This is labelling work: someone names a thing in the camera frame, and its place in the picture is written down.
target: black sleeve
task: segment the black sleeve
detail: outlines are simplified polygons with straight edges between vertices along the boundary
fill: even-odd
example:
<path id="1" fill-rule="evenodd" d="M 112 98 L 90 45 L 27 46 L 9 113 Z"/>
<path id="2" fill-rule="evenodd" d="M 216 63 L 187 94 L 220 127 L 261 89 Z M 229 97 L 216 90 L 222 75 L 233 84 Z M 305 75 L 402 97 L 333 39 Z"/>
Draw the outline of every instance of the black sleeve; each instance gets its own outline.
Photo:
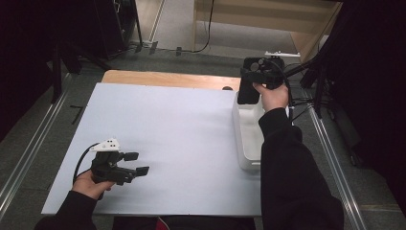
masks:
<path id="1" fill-rule="evenodd" d="M 261 210 L 264 229 L 343 229 L 341 201 L 331 195 L 302 131 L 292 126 L 284 108 L 259 119 Z"/>
<path id="2" fill-rule="evenodd" d="M 70 191 L 56 215 L 42 218 L 35 230 L 96 230 L 92 214 L 97 200 L 89 196 Z"/>

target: metal rail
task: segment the metal rail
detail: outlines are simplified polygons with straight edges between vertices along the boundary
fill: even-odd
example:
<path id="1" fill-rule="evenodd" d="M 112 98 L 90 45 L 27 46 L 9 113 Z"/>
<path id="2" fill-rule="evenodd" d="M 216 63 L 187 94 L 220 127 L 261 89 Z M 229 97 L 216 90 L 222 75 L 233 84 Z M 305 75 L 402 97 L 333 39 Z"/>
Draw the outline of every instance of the metal rail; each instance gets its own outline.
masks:
<path id="1" fill-rule="evenodd" d="M 24 176 L 33 163 L 36 154 L 38 153 L 38 150 L 42 145 L 42 142 L 44 141 L 45 137 L 48 134 L 48 131 L 54 123 L 56 115 L 58 114 L 65 101 L 72 81 L 73 77 L 71 76 L 71 74 L 67 74 L 63 81 L 64 90 L 62 91 L 62 94 L 60 95 L 59 99 L 55 103 L 51 104 L 51 106 L 49 107 L 44 119 L 42 120 L 29 145 L 24 150 L 24 153 L 22 154 L 5 186 L 0 192 L 0 222 L 6 214 L 6 211 L 12 202 L 12 199 L 17 193 L 17 190 L 20 187 Z"/>
<path id="2" fill-rule="evenodd" d="M 310 97 L 310 95 L 308 95 L 304 89 L 303 94 L 306 98 Z M 320 142 L 325 151 L 327 161 L 331 168 L 332 175 L 334 176 L 334 180 L 340 193 L 342 202 L 347 210 L 347 214 L 349 215 L 351 225 L 353 229 L 366 230 L 367 226 L 365 225 L 358 204 L 350 189 L 350 185 L 337 159 L 334 148 L 328 138 L 325 125 L 323 124 L 323 121 L 317 117 L 317 114 L 313 108 L 309 110 L 309 113 L 313 124 L 316 127 L 317 134 L 319 135 Z"/>

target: person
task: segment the person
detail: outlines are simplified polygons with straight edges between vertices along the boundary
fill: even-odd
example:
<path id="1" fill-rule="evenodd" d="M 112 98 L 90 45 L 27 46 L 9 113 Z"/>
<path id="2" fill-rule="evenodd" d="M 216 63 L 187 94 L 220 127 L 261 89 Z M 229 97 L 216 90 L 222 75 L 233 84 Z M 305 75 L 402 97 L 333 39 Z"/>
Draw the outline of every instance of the person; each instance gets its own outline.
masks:
<path id="1" fill-rule="evenodd" d="M 270 90 L 254 83 L 254 87 L 262 95 L 265 111 L 259 119 L 264 137 L 260 169 L 263 229 L 343 229 L 341 201 L 331 195 L 310 150 L 302 143 L 302 131 L 286 116 L 286 86 Z M 95 184 L 91 176 L 90 171 L 79 176 L 56 215 L 41 219 L 35 230 L 96 229 L 92 213 L 97 199 L 114 183 Z M 255 229 L 247 218 L 176 218 L 117 218 L 113 229 L 167 229 L 168 221 L 169 227 L 177 224 L 170 229 Z M 200 227 L 188 228 L 182 222 Z"/>

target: table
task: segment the table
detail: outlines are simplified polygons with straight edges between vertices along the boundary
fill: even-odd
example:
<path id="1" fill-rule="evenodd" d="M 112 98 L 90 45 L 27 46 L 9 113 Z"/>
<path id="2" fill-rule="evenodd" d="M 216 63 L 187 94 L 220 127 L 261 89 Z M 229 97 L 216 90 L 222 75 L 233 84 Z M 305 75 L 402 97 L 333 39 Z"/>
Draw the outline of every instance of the table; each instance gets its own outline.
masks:
<path id="1" fill-rule="evenodd" d="M 305 62 L 329 34 L 341 5 L 321 0 L 215 0 L 212 22 L 289 31 Z M 194 0 L 193 46 L 196 21 L 209 21 L 211 6 L 211 0 Z"/>
<path id="2" fill-rule="evenodd" d="M 149 173 L 105 193 L 95 214 L 260 216 L 259 172 L 244 171 L 237 162 L 232 121 L 236 91 L 216 90 L 238 84 L 238 78 L 106 72 L 42 213 L 57 211 L 81 153 L 116 135 L 123 152 L 140 152 L 137 161 L 119 166 L 150 166 Z M 93 158 L 86 156 L 79 171 L 86 170 Z"/>

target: floor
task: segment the floor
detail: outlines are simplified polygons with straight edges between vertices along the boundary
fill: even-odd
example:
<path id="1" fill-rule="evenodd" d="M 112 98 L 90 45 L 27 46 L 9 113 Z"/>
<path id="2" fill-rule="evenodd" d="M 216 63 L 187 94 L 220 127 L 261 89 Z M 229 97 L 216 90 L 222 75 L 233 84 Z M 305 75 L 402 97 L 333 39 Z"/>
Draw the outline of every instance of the floor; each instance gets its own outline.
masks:
<path id="1" fill-rule="evenodd" d="M 139 71 L 164 71 L 178 73 L 196 73 L 219 76 L 238 77 L 238 67 L 246 57 L 263 57 L 265 51 L 296 54 L 290 34 L 284 31 L 264 30 L 225 24 L 211 25 L 210 45 L 199 55 L 182 54 L 177 57 L 174 51 L 192 48 L 192 2 L 190 0 L 137 0 L 142 23 L 145 49 L 139 54 L 128 52 L 108 61 L 118 69 Z M 203 47 L 208 38 L 208 23 L 198 22 L 196 30 L 196 49 Z M 157 42 L 158 49 L 151 54 L 148 47 Z M 285 63 L 298 63 L 296 57 L 285 58 Z M 7 204 L 7 212 L 2 213 L 0 229 L 33 229 L 40 215 L 50 187 L 56 176 L 64 153 L 79 125 L 78 107 L 85 107 L 92 88 L 102 79 L 103 71 L 97 66 L 84 62 L 80 76 L 68 76 L 65 82 L 71 82 L 66 99 L 49 127 L 48 134 L 39 144 L 36 157 L 32 159 L 18 190 Z M 298 74 L 292 81 L 302 77 Z M 295 94 L 300 97 L 302 89 L 293 84 Z M 5 187 L 14 167 L 30 144 L 36 129 L 49 109 L 52 90 L 46 92 L 22 118 L 9 135 L 0 143 L 0 185 Z M 345 229 L 406 229 L 406 218 L 402 215 L 388 190 L 385 181 L 376 172 L 355 168 L 349 160 L 345 144 L 336 125 L 323 110 L 323 122 L 331 144 L 334 146 L 338 161 L 346 176 L 350 190 L 357 202 L 357 207 L 364 221 L 363 226 L 356 226 L 346 217 Z M 298 120 L 298 126 L 304 130 L 304 142 L 314 153 L 319 168 L 324 172 L 332 193 L 340 197 L 335 179 L 331 173 L 326 155 L 309 113 Z M 95 217 L 99 229 L 111 227 L 111 217 Z M 256 218 L 258 229 L 262 229 L 260 218 Z"/>

